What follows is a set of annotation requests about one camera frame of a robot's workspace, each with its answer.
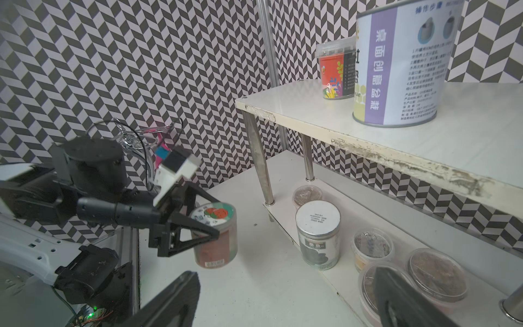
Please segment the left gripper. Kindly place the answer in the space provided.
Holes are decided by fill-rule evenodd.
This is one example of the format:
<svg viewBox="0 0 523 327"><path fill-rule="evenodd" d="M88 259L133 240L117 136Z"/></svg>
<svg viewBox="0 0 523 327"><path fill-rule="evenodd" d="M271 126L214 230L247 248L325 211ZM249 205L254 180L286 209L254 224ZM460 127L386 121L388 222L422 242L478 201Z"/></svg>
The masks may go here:
<svg viewBox="0 0 523 327"><path fill-rule="evenodd" d="M151 192L127 190L119 202L82 197L76 205L79 219L99 225L119 225L149 230L148 246L157 249L158 256L169 258L196 246L216 241L220 231L187 217L183 208L195 207L196 197L210 203L219 202L206 190L193 182L176 184L160 207L153 205ZM181 231L200 234L195 239L181 240Z"/></svg>

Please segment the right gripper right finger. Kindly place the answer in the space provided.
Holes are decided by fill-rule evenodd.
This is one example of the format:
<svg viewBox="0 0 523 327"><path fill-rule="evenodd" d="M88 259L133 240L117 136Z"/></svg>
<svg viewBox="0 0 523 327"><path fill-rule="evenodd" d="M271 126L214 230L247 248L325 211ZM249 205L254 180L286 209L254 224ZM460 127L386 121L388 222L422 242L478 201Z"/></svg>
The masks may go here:
<svg viewBox="0 0 523 327"><path fill-rule="evenodd" d="M376 268L374 289L382 326L458 327L391 268Z"/></svg>

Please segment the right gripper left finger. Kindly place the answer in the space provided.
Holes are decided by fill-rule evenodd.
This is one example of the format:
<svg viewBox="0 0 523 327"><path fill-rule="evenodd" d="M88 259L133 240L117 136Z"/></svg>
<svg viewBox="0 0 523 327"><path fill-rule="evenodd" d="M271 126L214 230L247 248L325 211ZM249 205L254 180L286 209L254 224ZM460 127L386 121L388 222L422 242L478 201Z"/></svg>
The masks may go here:
<svg viewBox="0 0 523 327"><path fill-rule="evenodd" d="M119 326L191 327L200 298L197 272L185 271L162 292Z"/></svg>

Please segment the white lid dark jar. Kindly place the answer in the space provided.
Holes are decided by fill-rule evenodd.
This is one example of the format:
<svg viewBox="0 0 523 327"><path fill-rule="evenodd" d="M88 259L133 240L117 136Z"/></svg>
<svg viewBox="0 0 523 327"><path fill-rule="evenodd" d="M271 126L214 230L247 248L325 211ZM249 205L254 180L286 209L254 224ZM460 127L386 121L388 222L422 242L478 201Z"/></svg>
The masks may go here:
<svg viewBox="0 0 523 327"><path fill-rule="evenodd" d="M325 200L310 201L297 210L296 228L300 251L309 266L325 271L338 263L340 224L340 211Z"/></svg>

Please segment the pink seed cup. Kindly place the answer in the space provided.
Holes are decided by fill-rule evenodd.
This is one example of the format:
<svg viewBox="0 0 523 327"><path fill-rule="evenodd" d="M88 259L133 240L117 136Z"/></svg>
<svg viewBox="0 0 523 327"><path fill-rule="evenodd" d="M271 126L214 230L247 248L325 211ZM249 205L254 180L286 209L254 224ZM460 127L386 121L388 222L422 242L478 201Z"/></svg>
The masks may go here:
<svg viewBox="0 0 523 327"><path fill-rule="evenodd" d="M292 202L296 208L300 208L304 204L321 200L323 198L322 190L315 185L303 185L298 187L292 196Z"/></svg>
<svg viewBox="0 0 523 327"><path fill-rule="evenodd" d="M444 313L463 306L469 295L469 279L464 268L437 250L412 251L406 269L420 294Z"/></svg>
<svg viewBox="0 0 523 327"><path fill-rule="evenodd" d="M359 274L360 302L372 326L412 326L408 293L413 292L413 281L396 264L375 262Z"/></svg>

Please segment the small red label cup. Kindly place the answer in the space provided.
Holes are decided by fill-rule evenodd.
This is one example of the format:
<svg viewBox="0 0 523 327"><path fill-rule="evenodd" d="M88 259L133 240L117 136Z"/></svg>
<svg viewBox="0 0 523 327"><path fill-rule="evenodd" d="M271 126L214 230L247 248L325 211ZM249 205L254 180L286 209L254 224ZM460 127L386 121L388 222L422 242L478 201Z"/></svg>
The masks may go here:
<svg viewBox="0 0 523 327"><path fill-rule="evenodd" d="M356 57L355 36L317 45L315 58L324 99L354 97Z"/></svg>

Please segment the purple white tin can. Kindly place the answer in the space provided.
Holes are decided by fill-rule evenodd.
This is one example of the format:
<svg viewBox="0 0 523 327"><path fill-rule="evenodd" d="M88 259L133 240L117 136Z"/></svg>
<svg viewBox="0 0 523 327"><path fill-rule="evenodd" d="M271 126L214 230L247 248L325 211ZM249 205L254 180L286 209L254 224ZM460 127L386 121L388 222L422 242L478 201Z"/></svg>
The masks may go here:
<svg viewBox="0 0 523 327"><path fill-rule="evenodd" d="M402 128L434 119L464 1L397 1L357 16L353 118Z"/></svg>

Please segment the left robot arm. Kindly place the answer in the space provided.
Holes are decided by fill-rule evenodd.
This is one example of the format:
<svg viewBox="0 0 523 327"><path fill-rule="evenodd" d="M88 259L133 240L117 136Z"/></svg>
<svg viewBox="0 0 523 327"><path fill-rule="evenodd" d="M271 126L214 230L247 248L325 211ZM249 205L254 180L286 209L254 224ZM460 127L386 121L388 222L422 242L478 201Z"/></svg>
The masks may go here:
<svg viewBox="0 0 523 327"><path fill-rule="evenodd" d="M71 305L106 309L107 325L122 326L129 317L130 265L120 264L114 249L57 238L51 226L77 217L91 228L147 229L150 247L164 258L219 238L218 230L182 213L206 195L193 183L180 185L199 167L193 155L171 152L152 193L127 187L124 150L115 140L79 137L50 152L51 165L31 165L1 182L1 260L61 291Z"/></svg>

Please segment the small yellow seed cup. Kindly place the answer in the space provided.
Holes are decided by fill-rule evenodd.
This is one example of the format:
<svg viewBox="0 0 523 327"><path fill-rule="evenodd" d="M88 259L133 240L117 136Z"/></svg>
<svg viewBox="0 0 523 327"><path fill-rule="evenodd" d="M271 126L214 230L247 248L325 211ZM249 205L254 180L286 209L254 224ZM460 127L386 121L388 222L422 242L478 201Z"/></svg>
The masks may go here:
<svg viewBox="0 0 523 327"><path fill-rule="evenodd" d="M392 239L378 228L358 230L352 237L351 246L355 257L355 268L358 272L374 262L391 262L395 256Z"/></svg>

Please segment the white two-tier shelf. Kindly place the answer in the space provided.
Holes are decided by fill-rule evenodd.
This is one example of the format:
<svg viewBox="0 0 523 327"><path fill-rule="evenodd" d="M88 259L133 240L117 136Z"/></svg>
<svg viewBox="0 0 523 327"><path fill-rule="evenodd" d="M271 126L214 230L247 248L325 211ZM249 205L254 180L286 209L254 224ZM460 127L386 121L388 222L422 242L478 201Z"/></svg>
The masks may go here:
<svg viewBox="0 0 523 327"><path fill-rule="evenodd" d="M330 144L467 199L522 219L522 86L505 83L445 83L437 116L406 128L376 128L352 116L354 100L327 100L319 80L299 80L237 99L246 117L258 117ZM359 326L369 326L358 295L358 272L351 238L365 227L388 233L394 261L432 247L466 270L471 293L464 305L449 311L461 326L513 326L499 306L522 284L522 254L507 241L437 223L413 206L403 207L380 193L319 171L314 185L342 215L342 256L321 277L346 304Z"/></svg>

